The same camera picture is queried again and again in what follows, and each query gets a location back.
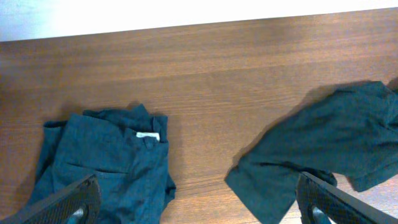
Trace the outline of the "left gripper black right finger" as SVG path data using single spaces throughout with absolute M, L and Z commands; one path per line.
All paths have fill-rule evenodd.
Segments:
M 308 172 L 300 173 L 295 195 L 304 224 L 397 224 L 397 218 Z

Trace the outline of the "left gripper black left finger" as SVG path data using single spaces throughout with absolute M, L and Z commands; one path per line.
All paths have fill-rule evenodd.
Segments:
M 87 175 L 58 192 L 1 220 L 1 224 L 90 224 L 100 212 L 101 192 L 95 175 Z

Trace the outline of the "black t-shirt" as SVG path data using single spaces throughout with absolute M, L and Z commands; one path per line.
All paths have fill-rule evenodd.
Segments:
M 261 223 L 279 223 L 301 172 L 364 192 L 397 174 L 397 91 L 382 82 L 336 89 L 270 128 L 226 184 Z

